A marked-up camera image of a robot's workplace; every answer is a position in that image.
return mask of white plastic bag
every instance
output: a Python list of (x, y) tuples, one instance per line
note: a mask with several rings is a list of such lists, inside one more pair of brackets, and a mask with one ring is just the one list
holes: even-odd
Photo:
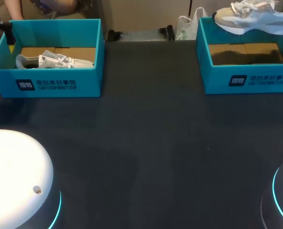
[(195, 40), (197, 37), (199, 18), (197, 16), (198, 10), (202, 10), (200, 17), (207, 17), (207, 13), (203, 7), (195, 10), (193, 19), (185, 16), (178, 18), (178, 27), (176, 29), (176, 40)]

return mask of glowing blue ring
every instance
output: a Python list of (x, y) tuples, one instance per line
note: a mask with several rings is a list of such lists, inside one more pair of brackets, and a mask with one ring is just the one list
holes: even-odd
[(276, 178), (276, 175), (277, 175), (277, 172), (278, 172), (279, 168), (277, 169), (275, 175), (274, 175), (274, 178), (273, 178), (273, 197), (274, 197), (274, 200), (275, 200), (275, 204), (280, 212), (280, 214), (283, 216), (283, 211), (281, 211), (281, 208), (279, 207), (278, 203), (277, 203), (277, 199), (276, 199), (276, 195), (275, 195), (275, 190), (274, 190), (274, 184), (275, 184), (275, 178)]
[(54, 224), (55, 224), (55, 222), (56, 222), (56, 220), (58, 218), (58, 215), (60, 213), (60, 209), (61, 209), (61, 192), (60, 192), (60, 203), (59, 203), (59, 208), (58, 208), (57, 214), (55, 216), (54, 221), (52, 222), (52, 224), (50, 225), (50, 227), (48, 229), (52, 229), (52, 227), (54, 226)]

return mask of dark tabletop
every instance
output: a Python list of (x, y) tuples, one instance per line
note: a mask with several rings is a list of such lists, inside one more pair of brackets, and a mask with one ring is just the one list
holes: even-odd
[(257, 229), (283, 94), (205, 95), (194, 42), (106, 44), (101, 98), (0, 99), (51, 156), (65, 229)]

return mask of shoe box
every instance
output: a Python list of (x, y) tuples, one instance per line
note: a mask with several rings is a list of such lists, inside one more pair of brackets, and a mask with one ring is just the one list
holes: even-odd
[(196, 52), (206, 94), (283, 92), (282, 35), (235, 35), (200, 18)]
[[(0, 40), (3, 98), (100, 96), (104, 39), (99, 19), (11, 22), (16, 38), (13, 52), (5, 35)], [(45, 50), (94, 62), (94, 68), (15, 69), (18, 54), (32, 57)]]

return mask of sneaker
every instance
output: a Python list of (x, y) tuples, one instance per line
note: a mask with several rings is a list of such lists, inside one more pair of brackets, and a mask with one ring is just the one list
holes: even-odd
[(36, 57), (25, 57), (19, 54), (16, 58), (18, 69), (26, 68), (93, 68), (94, 63), (86, 60), (66, 57), (46, 50)]
[(243, 0), (218, 10), (212, 17), (218, 26), (233, 34), (257, 29), (283, 35), (283, 0)]

